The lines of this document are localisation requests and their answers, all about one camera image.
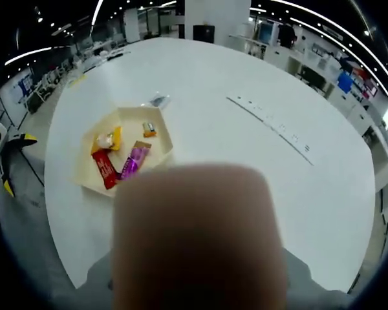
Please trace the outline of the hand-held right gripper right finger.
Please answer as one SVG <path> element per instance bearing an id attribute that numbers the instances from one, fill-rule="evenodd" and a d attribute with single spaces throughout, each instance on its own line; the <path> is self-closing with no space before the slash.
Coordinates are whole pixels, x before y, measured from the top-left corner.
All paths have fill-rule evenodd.
<path id="1" fill-rule="evenodd" d="M 326 290 L 316 283 L 308 265 L 283 249 L 288 289 L 286 309 L 348 309 L 351 296 L 339 290 Z"/>

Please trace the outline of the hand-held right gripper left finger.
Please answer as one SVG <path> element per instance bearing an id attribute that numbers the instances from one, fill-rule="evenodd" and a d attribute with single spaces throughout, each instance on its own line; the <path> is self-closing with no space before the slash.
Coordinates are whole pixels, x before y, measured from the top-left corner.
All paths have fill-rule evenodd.
<path id="1" fill-rule="evenodd" d="M 79 304 L 79 309 L 113 308 L 110 253 L 107 253 L 88 270 L 87 280 L 79 288 Z"/>

